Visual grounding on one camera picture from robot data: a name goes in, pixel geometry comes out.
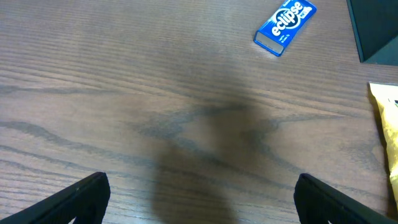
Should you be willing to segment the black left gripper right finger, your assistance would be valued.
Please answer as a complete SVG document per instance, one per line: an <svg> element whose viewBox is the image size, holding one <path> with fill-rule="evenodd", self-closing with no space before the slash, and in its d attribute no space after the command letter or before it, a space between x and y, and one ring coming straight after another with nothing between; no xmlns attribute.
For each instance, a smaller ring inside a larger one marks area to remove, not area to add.
<svg viewBox="0 0 398 224"><path fill-rule="evenodd" d="M294 202L301 224L397 224L310 174L300 174Z"/></svg>

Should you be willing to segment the blue Eclipse mint tin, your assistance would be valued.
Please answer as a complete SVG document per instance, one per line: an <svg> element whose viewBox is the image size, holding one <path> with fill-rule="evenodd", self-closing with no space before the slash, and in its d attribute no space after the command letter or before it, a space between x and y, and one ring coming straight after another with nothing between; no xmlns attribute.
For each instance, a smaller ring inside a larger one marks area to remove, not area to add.
<svg viewBox="0 0 398 224"><path fill-rule="evenodd" d="M286 0L260 27L254 42L280 57L301 27L316 13L317 8L306 0Z"/></svg>

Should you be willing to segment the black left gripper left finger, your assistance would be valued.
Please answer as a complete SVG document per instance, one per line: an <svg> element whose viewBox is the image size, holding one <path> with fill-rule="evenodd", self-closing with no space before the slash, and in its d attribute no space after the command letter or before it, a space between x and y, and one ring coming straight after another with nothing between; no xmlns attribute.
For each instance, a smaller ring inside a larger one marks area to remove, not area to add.
<svg viewBox="0 0 398 224"><path fill-rule="evenodd" d="M101 224L111 195L106 173L95 172L1 224Z"/></svg>

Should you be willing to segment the yellow Hacks candy bag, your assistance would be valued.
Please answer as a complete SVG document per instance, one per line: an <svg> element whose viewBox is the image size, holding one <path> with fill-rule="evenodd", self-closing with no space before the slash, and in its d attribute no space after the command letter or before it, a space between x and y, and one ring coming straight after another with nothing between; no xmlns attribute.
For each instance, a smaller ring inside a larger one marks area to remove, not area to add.
<svg viewBox="0 0 398 224"><path fill-rule="evenodd" d="M370 82L369 87L379 108L386 140L389 180L397 203L397 85Z"/></svg>

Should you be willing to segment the dark green open box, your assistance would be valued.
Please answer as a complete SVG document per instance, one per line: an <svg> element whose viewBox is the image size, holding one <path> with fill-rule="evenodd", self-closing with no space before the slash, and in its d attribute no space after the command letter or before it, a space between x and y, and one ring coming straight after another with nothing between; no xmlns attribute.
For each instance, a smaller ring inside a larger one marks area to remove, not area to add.
<svg viewBox="0 0 398 224"><path fill-rule="evenodd" d="M361 63L397 65L397 0L347 0Z"/></svg>

